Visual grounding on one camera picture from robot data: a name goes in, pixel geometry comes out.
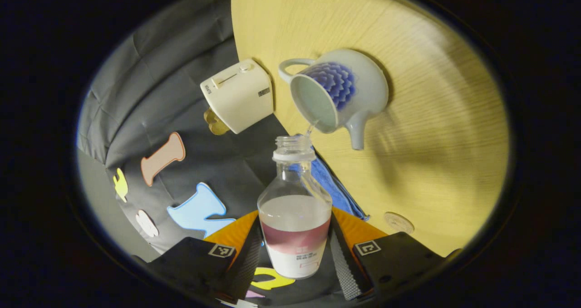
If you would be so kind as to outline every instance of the wooden table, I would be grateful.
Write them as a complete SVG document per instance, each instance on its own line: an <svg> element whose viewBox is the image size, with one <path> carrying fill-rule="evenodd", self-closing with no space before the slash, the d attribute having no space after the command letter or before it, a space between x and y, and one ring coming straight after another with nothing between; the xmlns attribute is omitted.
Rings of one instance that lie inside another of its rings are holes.
<svg viewBox="0 0 581 308"><path fill-rule="evenodd" d="M278 76L281 61L336 48L376 58L390 102L367 122L365 150L351 149L344 128L313 132L315 148L371 225L391 234L384 213L403 215L440 255L471 240L502 189L509 130L498 86L464 39L408 0L232 0L232 22L240 60L272 76L289 134L309 125Z"/></svg>

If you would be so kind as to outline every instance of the pitcher handle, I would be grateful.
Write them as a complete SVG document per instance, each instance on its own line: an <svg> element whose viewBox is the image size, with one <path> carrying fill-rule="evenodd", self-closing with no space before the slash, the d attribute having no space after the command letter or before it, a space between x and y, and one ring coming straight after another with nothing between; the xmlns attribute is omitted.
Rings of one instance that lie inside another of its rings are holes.
<svg viewBox="0 0 581 308"><path fill-rule="evenodd" d="M295 64L311 65L311 64L313 64L313 62L315 62L315 60L312 60L312 59L290 59L290 60L282 61L278 65L278 75L286 83L291 83L292 74L289 74L288 72L286 72L286 70L285 70L286 68L288 68L291 65L295 65Z"/></svg>

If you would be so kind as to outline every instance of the glass bottle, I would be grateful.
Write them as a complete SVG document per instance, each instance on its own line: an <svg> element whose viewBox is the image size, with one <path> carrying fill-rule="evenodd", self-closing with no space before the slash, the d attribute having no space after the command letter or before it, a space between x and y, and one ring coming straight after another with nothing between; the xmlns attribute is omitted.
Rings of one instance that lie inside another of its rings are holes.
<svg viewBox="0 0 581 308"><path fill-rule="evenodd" d="M276 145L277 176L258 198L260 225L276 272L306 279L321 263L332 199L311 175L310 137L277 137Z"/></svg>

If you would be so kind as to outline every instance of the blue flower pattern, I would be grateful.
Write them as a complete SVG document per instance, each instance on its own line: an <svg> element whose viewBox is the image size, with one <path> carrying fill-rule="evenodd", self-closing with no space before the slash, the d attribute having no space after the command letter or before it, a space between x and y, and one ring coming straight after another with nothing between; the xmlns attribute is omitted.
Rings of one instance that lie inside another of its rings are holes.
<svg viewBox="0 0 581 308"><path fill-rule="evenodd" d="M301 74L317 81L329 93L337 110L345 108L355 95L355 75L350 68L336 62L325 62L304 69Z"/></svg>

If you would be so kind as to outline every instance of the white ceramic pitcher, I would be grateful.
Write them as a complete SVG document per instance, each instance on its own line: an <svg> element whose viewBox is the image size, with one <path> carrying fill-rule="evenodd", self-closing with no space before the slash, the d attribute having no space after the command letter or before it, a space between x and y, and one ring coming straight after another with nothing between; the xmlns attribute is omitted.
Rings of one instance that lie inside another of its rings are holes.
<svg viewBox="0 0 581 308"><path fill-rule="evenodd" d="M309 67L294 76L285 69L294 64ZM278 66L290 85L299 112L315 128L331 133L345 126L351 147L363 149L365 122L388 103L388 82L370 58L351 49L337 49L317 60L290 59Z"/></svg>

